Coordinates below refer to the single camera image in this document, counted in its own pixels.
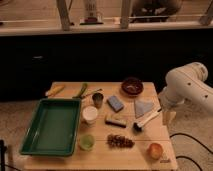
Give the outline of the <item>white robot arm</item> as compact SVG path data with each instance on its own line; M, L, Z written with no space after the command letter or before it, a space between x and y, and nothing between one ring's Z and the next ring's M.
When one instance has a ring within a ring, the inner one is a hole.
M171 69L166 74L166 86L158 94L164 125L171 123L176 116L175 107L186 99L213 114L213 88L205 84L207 77L208 70L200 62Z

